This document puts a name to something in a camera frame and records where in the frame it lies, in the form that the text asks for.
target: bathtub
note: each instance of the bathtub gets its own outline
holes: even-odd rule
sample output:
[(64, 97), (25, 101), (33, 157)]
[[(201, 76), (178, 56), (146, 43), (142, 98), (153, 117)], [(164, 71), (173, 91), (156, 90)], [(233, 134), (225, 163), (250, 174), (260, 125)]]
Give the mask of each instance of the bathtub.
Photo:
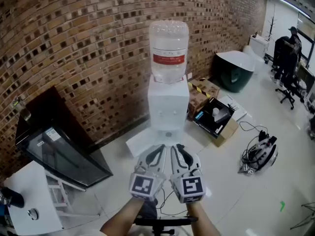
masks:
[(239, 92), (246, 86), (254, 68), (255, 60), (239, 51), (217, 53), (212, 65), (214, 79), (231, 92)]

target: black cap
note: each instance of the black cap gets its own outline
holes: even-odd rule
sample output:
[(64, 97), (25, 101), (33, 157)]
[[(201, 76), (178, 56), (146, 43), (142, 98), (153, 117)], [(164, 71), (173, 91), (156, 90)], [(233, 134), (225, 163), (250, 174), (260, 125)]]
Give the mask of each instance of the black cap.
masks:
[(297, 29), (294, 26), (291, 26), (291, 28), (289, 28), (288, 30), (294, 30), (297, 31)]

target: fridge door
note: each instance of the fridge door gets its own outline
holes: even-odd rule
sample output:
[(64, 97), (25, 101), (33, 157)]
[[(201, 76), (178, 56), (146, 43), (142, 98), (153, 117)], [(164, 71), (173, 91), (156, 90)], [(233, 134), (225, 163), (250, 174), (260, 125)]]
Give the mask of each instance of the fridge door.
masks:
[(100, 166), (77, 148), (57, 127), (28, 137), (23, 141), (23, 150), (54, 175), (83, 187), (112, 176), (109, 168)]

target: transparent plastic bottle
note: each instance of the transparent plastic bottle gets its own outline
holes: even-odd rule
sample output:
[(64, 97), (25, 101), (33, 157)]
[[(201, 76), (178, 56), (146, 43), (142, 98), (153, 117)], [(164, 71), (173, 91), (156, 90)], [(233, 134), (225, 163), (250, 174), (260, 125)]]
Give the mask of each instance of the transparent plastic bottle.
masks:
[(187, 24), (174, 20), (154, 21), (150, 24), (149, 39), (155, 80), (166, 84), (180, 81), (187, 65)]

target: cardboard box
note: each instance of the cardboard box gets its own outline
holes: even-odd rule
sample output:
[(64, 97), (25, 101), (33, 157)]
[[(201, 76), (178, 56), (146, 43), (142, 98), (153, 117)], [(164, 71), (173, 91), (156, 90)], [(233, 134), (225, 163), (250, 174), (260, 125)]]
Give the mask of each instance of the cardboard box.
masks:
[[(210, 94), (215, 99), (217, 99), (220, 88), (213, 84), (212, 82), (208, 80), (204, 81), (191, 80), (189, 82), (192, 83), (194, 86), (200, 88), (202, 91)], [(189, 86), (188, 118), (193, 119), (196, 112), (200, 110), (200, 108), (202, 108), (208, 102), (208, 100), (209, 98), (207, 96), (200, 93), (195, 88)]]
[(227, 125), (224, 127), (222, 132), (220, 133), (218, 138), (214, 138), (213, 136), (209, 135), (212, 142), (217, 146), (220, 147), (223, 143), (226, 142), (227, 139), (229, 139), (237, 130), (239, 124), (231, 118)]

